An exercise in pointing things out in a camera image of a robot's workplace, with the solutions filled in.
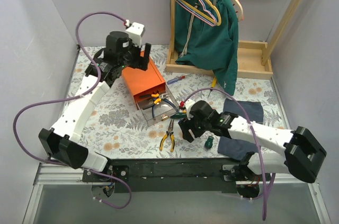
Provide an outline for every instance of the green pants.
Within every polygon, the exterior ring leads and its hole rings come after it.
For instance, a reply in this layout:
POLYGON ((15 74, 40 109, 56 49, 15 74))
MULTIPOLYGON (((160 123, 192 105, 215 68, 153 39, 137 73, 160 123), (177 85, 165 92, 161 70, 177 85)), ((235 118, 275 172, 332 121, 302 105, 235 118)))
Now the green pants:
MULTIPOLYGON (((193 7, 198 4, 198 0, 184 1, 193 7)), ((206 7, 217 18, 208 4, 206 7)), ((213 70, 225 92, 233 95, 238 71, 238 19, 231 0, 216 0, 216 7, 221 15, 221 25, 212 27, 194 17, 187 53, 176 63, 213 70)), ((175 5, 175 50, 179 53, 187 41, 191 15, 178 3, 175 5)))

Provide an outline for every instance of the small green bottle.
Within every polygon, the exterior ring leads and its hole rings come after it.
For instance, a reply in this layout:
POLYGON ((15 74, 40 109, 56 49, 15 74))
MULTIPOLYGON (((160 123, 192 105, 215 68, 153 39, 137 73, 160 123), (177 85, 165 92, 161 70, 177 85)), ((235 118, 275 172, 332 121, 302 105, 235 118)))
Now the small green bottle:
POLYGON ((211 149, 213 146, 213 137, 209 136, 205 142, 205 148, 211 149))

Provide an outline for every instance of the yellow-handled pliers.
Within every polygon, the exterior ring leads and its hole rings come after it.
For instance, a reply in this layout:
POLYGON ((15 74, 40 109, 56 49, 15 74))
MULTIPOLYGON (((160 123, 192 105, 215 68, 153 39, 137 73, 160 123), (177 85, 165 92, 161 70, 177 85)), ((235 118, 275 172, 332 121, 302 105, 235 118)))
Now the yellow-handled pliers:
POLYGON ((174 120, 171 119, 171 121, 169 122, 168 129, 166 131, 166 134, 164 135, 164 137, 162 138, 162 140, 160 142, 160 147, 159 147, 160 151, 163 150, 164 142, 165 142, 166 138, 168 138, 168 137, 170 137, 170 139, 172 141, 171 152, 174 151, 175 140, 174 140, 174 135, 173 135, 173 124, 174 124, 174 120))

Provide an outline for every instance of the wooden clothing rack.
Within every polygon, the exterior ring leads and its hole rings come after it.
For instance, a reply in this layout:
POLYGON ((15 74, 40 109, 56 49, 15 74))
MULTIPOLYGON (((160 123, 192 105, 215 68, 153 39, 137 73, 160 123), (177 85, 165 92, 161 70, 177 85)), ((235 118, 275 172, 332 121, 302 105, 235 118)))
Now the wooden clothing rack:
MULTIPOLYGON (((262 41, 239 40, 238 77, 270 79, 273 75, 270 56, 286 27, 293 18, 301 0, 291 0, 274 35, 269 43, 262 41)), ((175 0, 171 0, 171 41, 166 61, 166 71, 213 75, 211 70, 198 69, 195 66, 178 65, 175 61, 178 53, 174 49, 175 0)))

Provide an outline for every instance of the floral pattern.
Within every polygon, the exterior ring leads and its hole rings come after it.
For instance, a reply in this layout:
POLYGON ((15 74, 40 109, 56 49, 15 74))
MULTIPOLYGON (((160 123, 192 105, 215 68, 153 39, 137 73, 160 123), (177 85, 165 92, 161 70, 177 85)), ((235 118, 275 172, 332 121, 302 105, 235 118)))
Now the floral pattern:
MULTIPOLYGON (((90 55, 94 55, 101 47, 86 47, 90 55)), ((152 46, 151 58, 166 81, 184 74, 165 71, 168 45, 152 46)), ((68 96, 77 92, 88 59, 81 51, 72 77, 68 96)), ((169 85, 169 89, 178 103, 193 91, 209 87, 213 77, 187 74, 186 78, 169 85)), ((218 112, 222 111, 225 96, 217 91, 199 92, 193 100, 205 100, 218 112)), ((234 98, 240 101, 261 102, 264 109, 264 124, 283 128, 282 115, 279 111, 278 99, 269 80, 238 78, 234 98)), ((170 140, 166 140, 163 151, 159 144, 170 121, 159 122, 148 127, 140 110, 137 110, 122 77, 117 79, 112 88, 104 95, 83 130, 80 144, 109 158, 212 158, 222 157, 218 154, 219 137, 206 132, 193 143, 182 139, 182 132, 177 122, 174 123, 175 149, 170 152, 170 140), (213 147, 204 148, 208 136, 213 136, 213 147)))

